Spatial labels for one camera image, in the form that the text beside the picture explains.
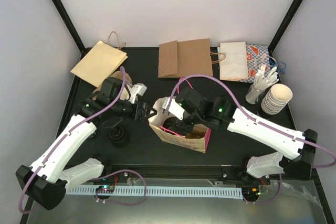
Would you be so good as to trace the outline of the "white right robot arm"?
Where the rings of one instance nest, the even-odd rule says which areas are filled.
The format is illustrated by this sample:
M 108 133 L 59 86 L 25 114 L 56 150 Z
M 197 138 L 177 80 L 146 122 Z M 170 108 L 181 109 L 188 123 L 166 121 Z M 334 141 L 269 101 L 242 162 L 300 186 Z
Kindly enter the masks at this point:
M 274 149 L 274 153 L 245 159 L 245 165 L 238 171 L 243 183 L 250 184 L 256 178 L 272 174 L 286 174 L 300 180 L 310 179 L 317 132 L 285 128 L 245 108 L 238 108 L 229 97 L 209 100 L 191 88 L 181 90 L 173 103 L 182 109 L 177 118 L 187 126 L 202 124 L 211 130 L 223 127 Z

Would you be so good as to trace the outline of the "cake print paper bag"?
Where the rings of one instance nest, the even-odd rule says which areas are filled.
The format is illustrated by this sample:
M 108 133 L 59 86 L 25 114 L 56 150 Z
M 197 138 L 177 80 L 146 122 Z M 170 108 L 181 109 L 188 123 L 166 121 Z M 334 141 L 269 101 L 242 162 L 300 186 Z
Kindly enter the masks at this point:
M 167 99 L 164 97 L 156 100 L 153 108 L 157 114 L 148 119 L 150 128 L 163 142 L 205 153 L 211 129 L 201 124 L 183 125 L 173 114 L 163 114 Z

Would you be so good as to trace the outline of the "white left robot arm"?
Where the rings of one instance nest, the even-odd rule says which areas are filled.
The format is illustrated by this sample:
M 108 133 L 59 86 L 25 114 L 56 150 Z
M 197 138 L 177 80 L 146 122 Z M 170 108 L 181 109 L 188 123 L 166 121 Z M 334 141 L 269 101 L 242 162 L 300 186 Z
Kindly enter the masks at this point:
M 22 189 L 18 209 L 23 209 L 24 196 L 31 197 L 47 210 L 55 208 L 66 193 L 89 181 L 108 181 L 113 172 L 110 160 L 99 154 L 87 161 L 66 169 L 65 166 L 82 145 L 94 135 L 98 127 L 113 116 L 145 121 L 151 116 L 151 108 L 138 100 L 146 92 L 142 83 L 130 84 L 126 79 L 108 77 L 100 90 L 81 102 L 77 112 L 47 151 L 30 166 L 20 166 L 16 178 Z

